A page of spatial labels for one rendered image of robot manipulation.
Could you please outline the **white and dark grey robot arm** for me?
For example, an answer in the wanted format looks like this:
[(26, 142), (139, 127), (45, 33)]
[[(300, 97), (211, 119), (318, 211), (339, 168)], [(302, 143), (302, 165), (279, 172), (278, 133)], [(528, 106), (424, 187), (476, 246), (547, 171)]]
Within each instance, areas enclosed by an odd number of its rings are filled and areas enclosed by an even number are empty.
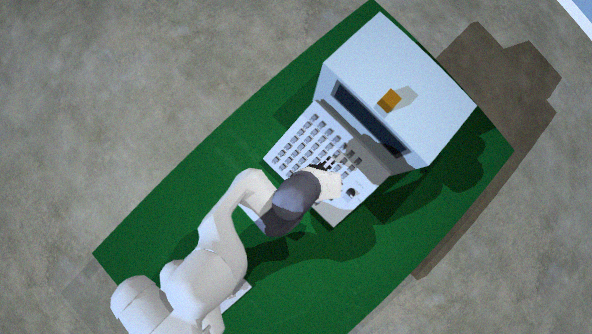
[(236, 207), (266, 236), (281, 237), (314, 202), (341, 197), (339, 172), (305, 167), (291, 176), (276, 189), (261, 169), (242, 171), (198, 227), (198, 246), (185, 260), (163, 267), (161, 289), (145, 275), (124, 280), (111, 297), (111, 310), (129, 334), (223, 334), (220, 304), (233, 297), (247, 271), (231, 217)]

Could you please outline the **light blue keypad machine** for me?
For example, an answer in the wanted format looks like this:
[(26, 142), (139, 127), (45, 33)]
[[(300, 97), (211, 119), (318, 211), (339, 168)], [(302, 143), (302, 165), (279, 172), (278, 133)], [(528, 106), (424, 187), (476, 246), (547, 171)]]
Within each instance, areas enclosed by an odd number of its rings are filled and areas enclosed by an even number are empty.
[(263, 159), (285, 181), (331, 156), (341, 198), (312, 208), (335, 227), (389, 176), (429, 166), (476, 107), (379, 12), (323, 62), (313, 103)]

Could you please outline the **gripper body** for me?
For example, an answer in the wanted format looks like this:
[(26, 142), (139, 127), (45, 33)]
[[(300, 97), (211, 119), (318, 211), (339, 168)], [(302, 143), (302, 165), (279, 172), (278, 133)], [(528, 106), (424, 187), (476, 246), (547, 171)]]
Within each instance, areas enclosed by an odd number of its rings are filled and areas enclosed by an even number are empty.
[(311, 164), (311, 165), (308, 165), (306, 167), (312, 167), (312, 168), (316, 168), (316, 169), (319, 169), (319, 170), (327, 171), (329, 169), (329, 167), (327, 166), (325, 168), (324, 165), (325, 165), (325, 163), (323, 163), (321, 166), (320, 165), (316, 165), (316, 164)]

